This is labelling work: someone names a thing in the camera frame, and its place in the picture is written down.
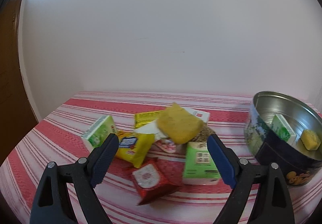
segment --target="red snack package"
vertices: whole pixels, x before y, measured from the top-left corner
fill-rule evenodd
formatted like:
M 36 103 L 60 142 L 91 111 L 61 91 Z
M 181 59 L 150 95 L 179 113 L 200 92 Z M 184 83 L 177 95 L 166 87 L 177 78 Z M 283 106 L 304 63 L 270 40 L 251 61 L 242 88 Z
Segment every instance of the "red snack package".
M 135 188 L 142 198 L 138 205 L 155 201 L 157 198 L 177 191 L 180 187 L 165 177 L 159 170 L 156 160 L 157 158 L 148 159 L 140 169 L 134 167 L 128 169 Z

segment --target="metal pin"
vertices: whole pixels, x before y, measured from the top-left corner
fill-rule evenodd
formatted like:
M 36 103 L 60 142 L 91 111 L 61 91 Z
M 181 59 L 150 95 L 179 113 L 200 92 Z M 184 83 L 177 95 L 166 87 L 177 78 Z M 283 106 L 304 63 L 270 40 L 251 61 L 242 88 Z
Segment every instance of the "metal pin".
M 271 164 L 271 166 L 272 166 L 273 169 L 278 169 L 279 168 L 279 165 L 277 163 L 275 163 L 275 162 L 273 162 Z
M 85 157 L 81 157 L 80 159 L 78 159 L 78 163 L 79 164 L 83 164 L 87 161 L 87 159 Z
M 245 159 L 245 158 L 240 158 L 240 159 L 239 159 L 239 162 L 240 162 L 241 164 L 243 164 L 243 165 L 246 165 L 246 164 L 248 163 L 248 160 L 247 160 L 247 159 Z
M 53 161 L 51 161 L 47 164 L 47 167 L 50 169 L 53 168 L 54 166 L 55 166 L 55 163 Z

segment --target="wooden door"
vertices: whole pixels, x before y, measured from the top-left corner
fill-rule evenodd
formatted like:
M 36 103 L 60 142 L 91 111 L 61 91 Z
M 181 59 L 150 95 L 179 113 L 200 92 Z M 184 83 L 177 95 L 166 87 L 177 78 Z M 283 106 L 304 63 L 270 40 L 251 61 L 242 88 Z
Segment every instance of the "wooden door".
M 20 74 L 17 28 L 21 0 L 0 11 L 0 165 L 38 123 Z

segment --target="table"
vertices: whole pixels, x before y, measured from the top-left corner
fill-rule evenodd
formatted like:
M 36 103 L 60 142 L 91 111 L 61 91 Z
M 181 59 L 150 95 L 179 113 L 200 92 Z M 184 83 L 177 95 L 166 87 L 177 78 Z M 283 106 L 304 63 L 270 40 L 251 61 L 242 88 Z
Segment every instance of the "table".
M 50 113 L 15 147 L 0 167 L 0 190 L 22 223 L 29 223 L 38 182 L 49 161 L 70 164 L 89 152 L 80 136 L 101 115 L 112 115 L 118 129 L 132 131 L 133 114 L 164 109 L 175 101 L 181 106 L 210 112 L 208 125 L 239 157 L 256 162 L 244 141 L 243 128 L 252 97 L 153 92 L 80 92 Z M 173 182 L 181 183 L 185 155 L 169 154 L 154 145 L 149 157 L 158 157 L 160 169 Z M 185 185 L 179 191 L 143 206 L 123 168 L 130 164 L 115 158 L 95 192 L 113 223 L 189 224 L 213 223 L 225 204 L 230 187 Z M 239 223 L 246 223 L 257 193 L 253 185 Z M 79 223 L 86 223 L 73 185 L 68 184 Z M 289 188 L 296 223 L 304 223 L 322 197 L 322 171 L 302 187 Z

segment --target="blue label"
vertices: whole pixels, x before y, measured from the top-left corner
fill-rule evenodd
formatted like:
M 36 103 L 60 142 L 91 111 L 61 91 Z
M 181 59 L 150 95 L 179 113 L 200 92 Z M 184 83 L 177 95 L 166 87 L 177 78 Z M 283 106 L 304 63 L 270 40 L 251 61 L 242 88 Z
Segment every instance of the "blue label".
M 119 144 L 119 148 L 134 148 L 134 144 L 136 143 L 136 137 L 124 137 Z

